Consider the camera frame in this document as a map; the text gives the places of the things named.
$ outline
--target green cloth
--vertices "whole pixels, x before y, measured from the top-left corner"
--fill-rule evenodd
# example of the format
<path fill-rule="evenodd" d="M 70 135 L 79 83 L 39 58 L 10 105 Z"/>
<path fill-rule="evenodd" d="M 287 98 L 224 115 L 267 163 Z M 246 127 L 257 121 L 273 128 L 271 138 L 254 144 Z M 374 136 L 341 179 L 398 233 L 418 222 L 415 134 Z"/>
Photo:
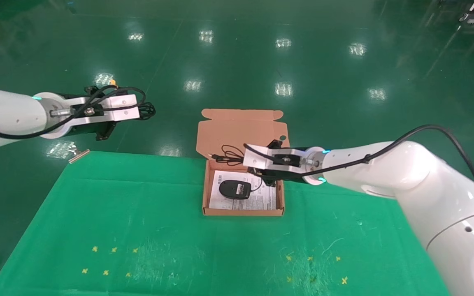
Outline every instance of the green cloth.
<path fill-rule="evenodd" d="M 394 200 L 286 182 L 284 217 L 205 217 L 204 168 L 107 152 L 68 165 L 0 295 L 448 294 Z"/>

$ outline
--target green floor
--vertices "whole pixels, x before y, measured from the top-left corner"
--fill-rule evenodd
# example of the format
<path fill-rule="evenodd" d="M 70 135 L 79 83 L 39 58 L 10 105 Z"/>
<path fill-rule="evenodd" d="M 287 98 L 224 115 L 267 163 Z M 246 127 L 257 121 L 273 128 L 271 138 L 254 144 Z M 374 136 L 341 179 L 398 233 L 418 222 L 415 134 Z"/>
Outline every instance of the green floor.
<path fill-rule="evenodd" d="M 280 109 L 293 146 L 347 148 L 441 124 L 474 161 L 474 26 L 457 21 L 466 5 L 0 0 L 0 89 L 76 93 L 113 76 L 146 90 L 157 109 L 104 142 L 0 148 L 0 268 L 67 164 L 59 148 L 199 157 L 207 107 Z M 416 140 L 469 175 L 440 135 Z"/>

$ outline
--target cardboard box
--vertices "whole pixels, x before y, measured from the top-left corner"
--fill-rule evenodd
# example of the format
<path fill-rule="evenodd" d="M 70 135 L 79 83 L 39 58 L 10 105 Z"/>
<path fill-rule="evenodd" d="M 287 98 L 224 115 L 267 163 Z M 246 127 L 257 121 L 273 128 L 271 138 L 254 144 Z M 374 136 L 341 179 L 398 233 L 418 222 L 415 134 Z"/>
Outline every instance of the cardboard box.
<path fill-rule="evenodd" d="M 279 110 L 237 110 L 204 109 L 202 116 L 209 120 L 199 122 L 197 152 L 206 159 L 202 211 L 208 216 L 282 216 L 284 214 L 284 186 L 279 180 L 276 185 L 275 210 L 221 210 L 209 208 L 209 197 L 214 171 L 246 172 L 243 165 L 228 166 L 216 163 L 209 154 L 223 155 L 221 146 L 235 146 L 244 152 L 243 144 L 267 146 L 272 140 L 283 139 L 283 147 L 289 147 L 288 126 L 277 122 L 283 116 Z"/>

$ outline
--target instruction manual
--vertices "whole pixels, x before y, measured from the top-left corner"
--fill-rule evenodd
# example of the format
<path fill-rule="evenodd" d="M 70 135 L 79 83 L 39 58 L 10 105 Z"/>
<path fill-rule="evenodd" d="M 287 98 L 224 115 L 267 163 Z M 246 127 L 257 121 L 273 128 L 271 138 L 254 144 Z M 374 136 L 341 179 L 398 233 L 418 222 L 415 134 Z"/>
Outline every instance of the instruction manual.
<path fill-rule="evenodd" d="M 224 180 L 242 180 L 252 184 L 252 190 L 259 185 L 261 187 L 252 193 L 245 200 L 232 200 L 224 197 L 218 190 L 219 185 Z M 210 208 L 221 208 L 223 210 L 275 210 L 276 198 L 275 187 L 266 186 L 261 182 L 261 178 L 249 173 L 215 171 L 213 186 L 211 187 L 211 197 L 209 199 Z"/>

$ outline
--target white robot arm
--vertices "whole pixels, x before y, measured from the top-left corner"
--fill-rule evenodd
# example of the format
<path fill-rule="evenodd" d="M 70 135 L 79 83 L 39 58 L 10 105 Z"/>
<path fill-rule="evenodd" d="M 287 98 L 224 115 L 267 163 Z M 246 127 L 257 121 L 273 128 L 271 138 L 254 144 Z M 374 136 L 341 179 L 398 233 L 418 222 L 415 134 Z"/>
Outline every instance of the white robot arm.
<path fill-rule="evenodd" d="M 371 159 L 391 144 L 395 146 Z M 402 141 L 338 150 L 245 147 L 243 165 L 262 172 L 264 180 L 278 180 L 277 173 L 283 172 L 285 179 L 301 176 L 312 185 L 328 182 L 396 199 L 451 294 L 474 296 L 474 181 L 422 145 Z M 326 171 L 334 167 L 341 168 Z"/>
<path fill-rule="evenodd" d="M 134 94 L 140 92 L 142 101 Z M 121 120 L 146 120 L 155 114 L 137 88 L 86 88 L 87 95 L 40 92 L 34 96 L 0 90 L 0 146 L 41 136 L 56 139 L 78 133 L 96 133 L 106 140 Z"/>

